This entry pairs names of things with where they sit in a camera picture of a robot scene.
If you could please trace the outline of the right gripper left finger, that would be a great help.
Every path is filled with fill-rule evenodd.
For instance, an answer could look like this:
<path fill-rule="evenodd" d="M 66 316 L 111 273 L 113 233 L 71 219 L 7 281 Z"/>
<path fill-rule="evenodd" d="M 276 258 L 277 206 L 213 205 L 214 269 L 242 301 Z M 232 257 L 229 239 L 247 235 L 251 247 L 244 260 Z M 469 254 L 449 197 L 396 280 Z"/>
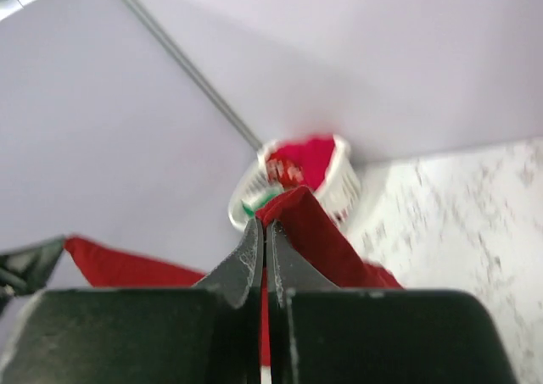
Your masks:
<path fill-rule="evenodd" d="M 264 231 L 257 219 L 249 221 L 239 244 L 193 288 L 220 294 L 234 309 L 260 296 L 264 268 Z"/>

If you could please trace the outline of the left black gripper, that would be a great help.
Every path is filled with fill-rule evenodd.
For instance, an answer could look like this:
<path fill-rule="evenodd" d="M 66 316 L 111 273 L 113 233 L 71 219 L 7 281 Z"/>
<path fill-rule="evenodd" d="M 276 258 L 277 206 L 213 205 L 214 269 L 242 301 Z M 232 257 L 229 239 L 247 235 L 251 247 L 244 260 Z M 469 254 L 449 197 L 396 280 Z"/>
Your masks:
<path fill-rule="evenodd" d="M 64 252 L 65 236 L 1 252 L 1 311 L 13 298 L 43 289 Z"/>

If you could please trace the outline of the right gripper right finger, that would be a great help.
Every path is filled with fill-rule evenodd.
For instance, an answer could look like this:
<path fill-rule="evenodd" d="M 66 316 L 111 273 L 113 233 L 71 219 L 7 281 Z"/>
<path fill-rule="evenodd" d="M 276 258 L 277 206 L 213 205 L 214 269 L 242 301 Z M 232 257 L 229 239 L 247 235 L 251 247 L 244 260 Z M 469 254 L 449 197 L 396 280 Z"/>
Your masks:
<path fill-rule="evenodd" d="M 270 302 L 284 308 L 289 290 L 335 291 L 339 287 L 311 265 L 293 246 L 283 225 L 274 220 L 266 228 L 266 268 Z"/>

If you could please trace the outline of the dark red t shirt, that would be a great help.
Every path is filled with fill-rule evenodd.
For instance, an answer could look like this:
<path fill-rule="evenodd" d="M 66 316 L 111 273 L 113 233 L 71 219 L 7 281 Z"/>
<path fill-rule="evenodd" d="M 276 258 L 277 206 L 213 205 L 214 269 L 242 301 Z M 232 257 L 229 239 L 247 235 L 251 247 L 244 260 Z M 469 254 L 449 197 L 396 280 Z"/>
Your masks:
<path fill-rule="evenodd" d="M 256 217 L 264 234 L 279 224 L 288 248 L 341 288 L 395 288 L 383 267 L 363 261 L 303 187 L 273 198 Z M 81 237 L 64 245 L 92 291 L 79 294 L 81 314 L 109 323 L 75 329 L 71 352 L 84 365 L 125 368 L 148 381 L 159 372 L 240 370 L 270 363 L 268 292 L 264 276 L 240 309 L 218 292 L 191 292 L 202 279 L 194 270 L 101 246 Z M 305 365 L 344 370 L 384 370 L 393 347 L 375 326 L 353 326 L 361 310 L 346 300 L 319 301 L 308 315 L 297 313 Z"/>

